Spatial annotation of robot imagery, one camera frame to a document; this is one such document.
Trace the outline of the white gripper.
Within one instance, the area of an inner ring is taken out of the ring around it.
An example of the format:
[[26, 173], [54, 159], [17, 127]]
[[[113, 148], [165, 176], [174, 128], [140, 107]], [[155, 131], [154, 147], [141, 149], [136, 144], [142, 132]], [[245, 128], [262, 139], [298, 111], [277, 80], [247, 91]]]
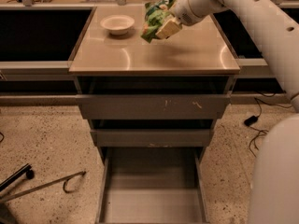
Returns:
[[177, 0], [172, 11], [175, 17], [167, 17], [155, 34], [159, 39], [178, 33], [182, 24], [192, 26], [201, 22], [213, 12], [212, 0]]

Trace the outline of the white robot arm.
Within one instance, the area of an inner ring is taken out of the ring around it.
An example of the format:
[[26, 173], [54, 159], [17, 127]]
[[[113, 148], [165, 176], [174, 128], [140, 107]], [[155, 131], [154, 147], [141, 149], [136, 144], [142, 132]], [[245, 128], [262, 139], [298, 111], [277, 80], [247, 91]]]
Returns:
[[[230, 9], [299, 111], [299, 26], [271, 0], [177, 0], [157, 36], [167, 38], [211, 13]], [[266, 135], [258, 151], [248, 224], [299, 224], [299, 114]]]

